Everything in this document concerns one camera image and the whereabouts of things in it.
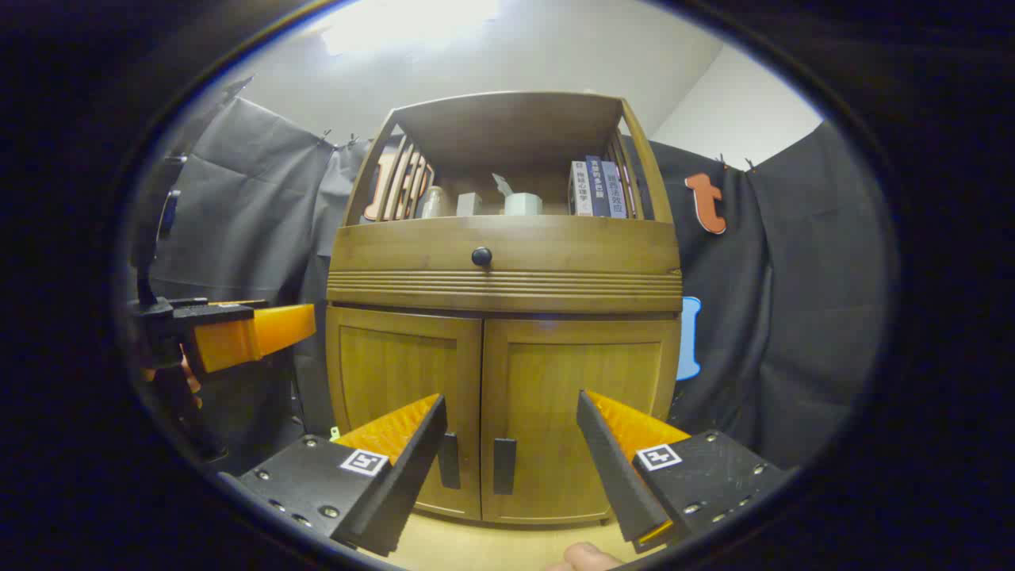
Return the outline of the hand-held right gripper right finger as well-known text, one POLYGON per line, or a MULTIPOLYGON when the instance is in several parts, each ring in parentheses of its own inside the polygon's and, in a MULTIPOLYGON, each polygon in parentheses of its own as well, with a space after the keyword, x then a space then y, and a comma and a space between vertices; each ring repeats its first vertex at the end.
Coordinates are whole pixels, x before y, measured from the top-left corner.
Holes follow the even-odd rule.
POLYGON ((583 389, 576 422, 624 541, 642 554, 712 531, 794 476, 722 431, 685 433, 583 389))

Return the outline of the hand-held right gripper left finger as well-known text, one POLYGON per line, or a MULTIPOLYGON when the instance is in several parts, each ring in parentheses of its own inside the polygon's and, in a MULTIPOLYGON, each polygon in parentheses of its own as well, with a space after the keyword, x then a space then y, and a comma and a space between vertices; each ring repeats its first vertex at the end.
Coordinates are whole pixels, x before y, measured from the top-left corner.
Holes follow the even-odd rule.
POLYGON ((243 501, 317 542, 396 550, 447 427, 441 394, 337 439, 304 436, 238 480, 243 501))

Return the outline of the wooden cabinet door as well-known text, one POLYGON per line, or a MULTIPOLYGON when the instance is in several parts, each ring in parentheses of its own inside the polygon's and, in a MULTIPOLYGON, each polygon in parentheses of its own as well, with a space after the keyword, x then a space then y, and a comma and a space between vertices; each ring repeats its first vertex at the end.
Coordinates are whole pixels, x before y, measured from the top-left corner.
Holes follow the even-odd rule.
POLYGON ((667 419, 680 322, 485 322, 481 513, 487 523, 573 525, 612 516, 576 421, 579 392, 667 419))
POLYGON ((457 439, 459 487, 429 470, 417 508, 446 517, 480 520, 480 376, 482 323, 329 306, 325 317, 327 382, 341 431, 439 392, 447 433, 457 439))

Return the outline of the wooden double-door shoe cabinet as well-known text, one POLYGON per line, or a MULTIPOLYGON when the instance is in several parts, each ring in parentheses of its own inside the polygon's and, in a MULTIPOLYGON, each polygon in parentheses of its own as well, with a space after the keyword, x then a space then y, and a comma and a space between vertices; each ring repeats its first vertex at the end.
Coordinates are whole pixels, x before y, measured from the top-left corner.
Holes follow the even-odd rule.
POLYGON ((392 109, 325 278, 335 425, 439 392, 446 436, 418 510, 606 523, 579 392, 666 419, 682 293, 669 198, 624 98, 529 91, 392 109))

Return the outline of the black backdrop cloth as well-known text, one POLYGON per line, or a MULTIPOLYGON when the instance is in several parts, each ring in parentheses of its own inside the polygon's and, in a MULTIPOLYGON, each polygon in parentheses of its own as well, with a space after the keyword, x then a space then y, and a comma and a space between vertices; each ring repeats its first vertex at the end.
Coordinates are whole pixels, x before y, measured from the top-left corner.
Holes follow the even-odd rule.
MULTIPOLYGON (((196 116, 170 238, 150 275, 164 297, 314 303, 370 142, 333 146, 235 97, 196 116)), ((699 372, 669 419, 719 429, 762 458, 806 463, 872 376, 893 308, 898 257, 881 195, 822 122, 750 171, 650 142, 669 194, 685 292, 701 303, 699 372)))

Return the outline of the pale tissue box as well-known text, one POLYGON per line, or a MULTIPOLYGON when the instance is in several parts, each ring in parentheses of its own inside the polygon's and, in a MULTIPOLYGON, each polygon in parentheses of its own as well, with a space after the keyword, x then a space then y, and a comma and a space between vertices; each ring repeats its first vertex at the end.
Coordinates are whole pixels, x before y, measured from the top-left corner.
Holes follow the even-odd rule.
POLYGON ((541 216, 543 214, 542 198, 534 193, 522 193, 512 190, 507 179, 492 173, 496 190, 504 196, 505 216, 541 216))

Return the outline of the white book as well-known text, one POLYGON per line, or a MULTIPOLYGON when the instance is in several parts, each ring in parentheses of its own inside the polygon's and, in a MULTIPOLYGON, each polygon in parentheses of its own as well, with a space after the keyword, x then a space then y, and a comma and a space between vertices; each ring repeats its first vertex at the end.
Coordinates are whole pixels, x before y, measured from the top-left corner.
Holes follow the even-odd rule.
POLYGON ((573 216, 593 217, 593 199, 591 186, 588 183, 588 167, 584 160, 573 160, 570 163, 569 174, 569 209, 573 216))

